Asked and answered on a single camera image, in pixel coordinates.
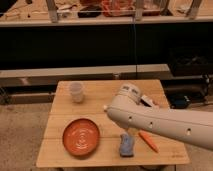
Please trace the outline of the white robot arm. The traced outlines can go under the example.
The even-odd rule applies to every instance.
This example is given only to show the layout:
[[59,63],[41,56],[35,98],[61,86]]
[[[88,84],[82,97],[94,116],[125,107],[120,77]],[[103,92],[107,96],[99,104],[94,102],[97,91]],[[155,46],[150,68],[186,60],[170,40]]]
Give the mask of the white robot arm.
[[131,83],[123,84],[105,108],[121,128],[136,128],[213,151],[213,112],[146,107],[142,93]]

